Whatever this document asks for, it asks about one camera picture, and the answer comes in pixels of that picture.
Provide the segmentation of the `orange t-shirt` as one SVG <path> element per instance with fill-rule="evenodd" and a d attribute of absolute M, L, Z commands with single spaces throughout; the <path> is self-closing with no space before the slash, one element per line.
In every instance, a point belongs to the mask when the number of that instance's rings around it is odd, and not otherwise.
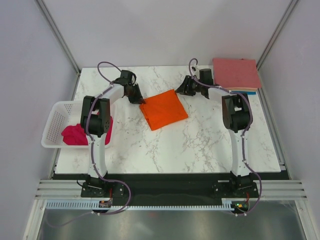
<path fill-rule="evenodd" d="M 139 108 L 152 131 L 189 117 L 174 89 L 144 101 Z"/>

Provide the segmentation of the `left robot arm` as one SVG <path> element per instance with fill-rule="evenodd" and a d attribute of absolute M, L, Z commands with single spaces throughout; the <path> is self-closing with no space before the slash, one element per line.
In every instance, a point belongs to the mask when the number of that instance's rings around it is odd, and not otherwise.
<path fill-rule="evenodd" d="M 145 103 L 137 76 L 129 70 L 121 70 L 120 76 L 112 81 L 107 89 L 97 96 L 85 96 L 82 102 L 80 126 L 86 133 L 91 160 L 85 184 L 92 187 L 92 191 L 99 197 L 109 193 L 109 183 L 113 182 L 110 179 L 104 180 L 108 174 L 105 140 L 111 127 L 111 106 L 123 97 L 127 97 L 131 104 Z"/>

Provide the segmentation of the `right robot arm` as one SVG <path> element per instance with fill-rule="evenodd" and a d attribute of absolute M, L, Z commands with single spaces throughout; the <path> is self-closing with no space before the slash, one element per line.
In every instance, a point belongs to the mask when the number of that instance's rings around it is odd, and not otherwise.
<path fill-rule="evenodd" d="M 253 185 L 252 171 L 246 159 L 246 132 L 253 122 L 248 95 L 214 84 L 211 69 L 198 69 L 195 66 L 189 68 L 189 75 L 186 75 L 175 92 L 185 96 L 201 93 L 208 100 L 214 94 L 221 95 L 222 121 L 229 132 L 232 151 L 229 191 L 235 197 L 242 196 Z"/>

